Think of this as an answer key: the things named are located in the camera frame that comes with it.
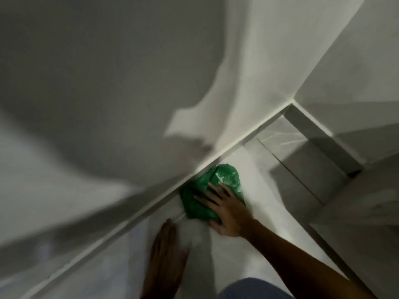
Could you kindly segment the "person's right hand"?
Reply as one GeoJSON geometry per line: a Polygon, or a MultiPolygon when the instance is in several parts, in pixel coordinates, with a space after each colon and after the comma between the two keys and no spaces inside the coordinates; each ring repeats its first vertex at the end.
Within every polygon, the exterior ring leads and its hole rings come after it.
{"type": "Polygon", "coordinates": [[[246,206],[237,198],[233,191],[224,183],[219,182],[218,186],[225,191],[224,201],[212,201],[207,197],[194,196],[194,198],[208,209],[214,211],[219,221],[225,227],[225,236],[248,238],[248,232],[255,222],[246,206]]]}

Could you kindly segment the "person's left hand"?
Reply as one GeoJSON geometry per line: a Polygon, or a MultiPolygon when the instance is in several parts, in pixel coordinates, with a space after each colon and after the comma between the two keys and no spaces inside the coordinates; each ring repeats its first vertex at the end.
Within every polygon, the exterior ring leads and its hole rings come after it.
{"type": "Polygon", "coordinates": [[[152,244],[148,265],[148,277],[152,281],[176,282],[183,276],[190,254],[178,240],[177,225],[167,219],[152,244]]]}

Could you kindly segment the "person's right forearm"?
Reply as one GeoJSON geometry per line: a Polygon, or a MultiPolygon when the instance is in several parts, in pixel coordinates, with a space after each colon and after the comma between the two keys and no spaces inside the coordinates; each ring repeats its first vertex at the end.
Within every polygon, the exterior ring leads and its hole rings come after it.
{"type": "Polygon", "coordinates": [[[255,219],[244,222],[241,236],[267,259],[296,299],[375,299],[255,219]]]}

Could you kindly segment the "person's left forearm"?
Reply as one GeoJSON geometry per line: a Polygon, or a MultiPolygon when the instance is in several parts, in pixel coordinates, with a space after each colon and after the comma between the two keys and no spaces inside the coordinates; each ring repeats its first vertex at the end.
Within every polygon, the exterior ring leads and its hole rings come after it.
{"type": "Polygon", "coordinates": [[[167,274],[157,276],[147,274],[140,299],[174,299],[182,284],[183,274],[167,274]]]}

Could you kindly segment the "white baseboard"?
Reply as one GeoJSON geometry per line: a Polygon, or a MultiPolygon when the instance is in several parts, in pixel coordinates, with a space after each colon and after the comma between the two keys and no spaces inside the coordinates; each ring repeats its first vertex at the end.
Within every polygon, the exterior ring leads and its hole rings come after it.
{"type": "Polygon", "coordinates": [[[33,299],[79,267],[95,259],[143,219],[169,201],[179,201],[184,183],[223,161],[264,130],[291,106],[288,101],[261,123],[233,141],[205,164],[177,181],[168,182],[54,231],[47,231],[0,250],[0,299],[33,299]]]}

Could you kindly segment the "person's blue jeans leg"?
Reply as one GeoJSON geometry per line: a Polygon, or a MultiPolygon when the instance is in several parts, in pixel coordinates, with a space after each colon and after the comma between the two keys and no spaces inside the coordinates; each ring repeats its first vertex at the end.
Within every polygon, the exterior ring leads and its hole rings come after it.
{"type": "Polygon", "coordinates": [[[217,299],[295,299],[279,287],[254,277],[238,280],[218,295],[217,299]]]}

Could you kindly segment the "grey baseboard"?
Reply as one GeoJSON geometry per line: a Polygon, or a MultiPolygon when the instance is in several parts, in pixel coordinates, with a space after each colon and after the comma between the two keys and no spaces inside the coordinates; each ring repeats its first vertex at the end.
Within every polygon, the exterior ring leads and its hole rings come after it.
{"type": "Polygon", "coordinates": [[[302,135],[322,151],[349,178],[354,178],[364,167],[333,137],[311,120],[294,104],[288,105],[283,111],[284,116],[302,135]]]}

